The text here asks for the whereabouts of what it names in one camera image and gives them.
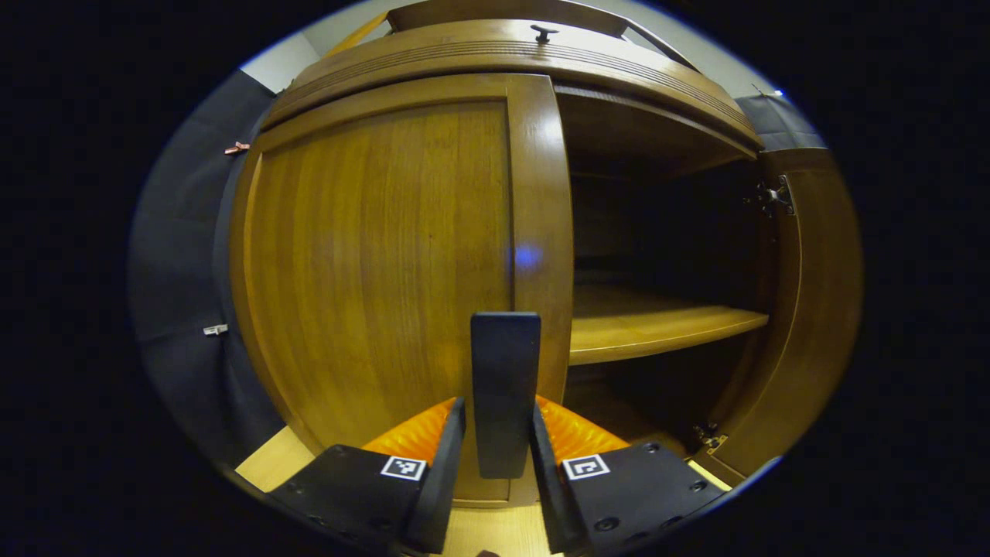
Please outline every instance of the door knob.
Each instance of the door knob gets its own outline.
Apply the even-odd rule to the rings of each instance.
[[[549,43],[550,42],[550,39],[547,36],[550,33],[560,33],[560,31],[558,31],[556,29],[550,29],[550,28],[547,28],[547,27],[542,27],[542,26],[539,26],[537,24],[530,25],[530,29],[533,29],[534,31],[539,31],[540,32],[540,34],[537,36],[537,43],[540,43],[541,45],[545,45],[546,43]]]

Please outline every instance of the wood grain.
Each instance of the wood grain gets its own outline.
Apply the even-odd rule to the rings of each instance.
[[[430,25],[358,45],[299,74],[275,101],[262,129],[344,95],[385,83],[445,73],[518,71],[625,91],[696,120],[747,149],[762,142],[736,101],[715,82],[670,58],[577,27],[558,25],[549,44],[534,40],[534,20]]]
[[[243,284],[235,304],[245,341],[276,407],[319,454],[361,446],[464,395],[455,496],[509,504],[508,482],[477,471],[469,319],[517,304],[543,313],[540,389],[560,398],[569,199],[549,79],[401,83],[311,111],[255,143],[264,164],[239,183],[231,272]],[[544,200],[562,209],[534,222],[526,205]],[[520,240],[547,252],[525,272],[514,264]],[[557,297],[541,294],[565,282]]]
[[[610,284],[574,288],[570,365],[659,354],[761,327],[767,315]]]
[[[328,53],[323,55],[323,58],[329,58],[330,56],[333,56],[337,53],[342,53],[343,51],[346,51],[351,47],[357,46],[357,44],[360,43],[362,39],[367,37],[369,33],[374,31],[379,25],[384,23],[386,18],[388,18],[387,11],[378,14],[364,25],[355,29],[353,33],[344,37],[344,40],[337,43],[335,47],[333,47],[332,49],[330,49]]]
[[[570,347],[574,234],[563,131],[556,97],[545,85],[547,78],[528,80],[526,89],[509,99],[516,132],[511,136],[514,308],[540,315],[537,394],[560,402]],[[523,151],[526,163],[515,164]]]
[[[767,344],[720,428],[729,439],[712,455],[742,476],[785,453],[824,409],[844,374],[862,304],[855,210],[831,153],[761,158],[769,183],[787,175],[796,216],[776,213],[780,275]]]
[[[265,493],[281,486],[316,457],[293,433],[283,427],[251,453],[234,471]]]
[[[500,557],[549,557],[544,515],[538,504],[513,508],[455,508],[446,527],[443,555],[475,557],[490,551]]]
[[[649,168],[651,184],[756,160],[756,151],[668,110],[585,87],[555,84],[553,90],[572,158],[635,161]]]

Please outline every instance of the wooden cabinet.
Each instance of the wooden cabinet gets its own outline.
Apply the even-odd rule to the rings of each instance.
[[[238,185],[238,319],[291,431],[360,446],[456,395],[470,424],[469,317],[518,310],[543,320],[538,393],[627,441],[733,485],[793,444],[861,300],[827,152],[761,153],[719,85],[604,33],[410,14],[304,70]],[[780,175],[796,214],[744,203]],[[532,470],[480,479],[469,425],[455,503],[536,496]]]

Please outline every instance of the cabinet door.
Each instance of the cabinet door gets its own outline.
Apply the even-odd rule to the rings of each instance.
[[[855,209],[832,153],[772,151],[759,164],[764,183],[792,203],[790,211],[774,204],[776,299],[763,348],[718,418],[727,438],[695,456],[731,485],[784,454],[818,418],[845,372],[863,297]]]
[[[470,316],[538,312],[538,392],[560,401],[572,251],[549,78],[452,75],[358,93],[258,137],[231,282],[255,371],[314,454],[465,396],[455,498],[497,506],[536,491],[514,481],[510,497],[509,481],[478,475]]]

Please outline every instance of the cabinet hinge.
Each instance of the cabinet hinge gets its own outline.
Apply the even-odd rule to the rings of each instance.
[[[794,203],[791,201],[791,187],[786,174],[777,177],[777,187],[767,187],[761,181],[756,185],[756,196],[744,197],[742,202],[746,205],[759,207],[767,218],[773,218],[773,205],[783,205],[784,212],[788,216],[794,216]]]
[[[212,327],[204,327],[203,334],[206,336],[220,336],[220,333],[226,333],[228,328],[229,327],[226,323],[213,325]]]
[[[694,426],[694,432],[698,436],[698,440],[701,441],[702,445],[708,447],[708,454],[715,454],[715,450],[719,448],[720,445],[729,439],[728,435],[716,435],[715,431],[719,428],[719,424],[715,422],[709,422],[706,424],[698,424]]]

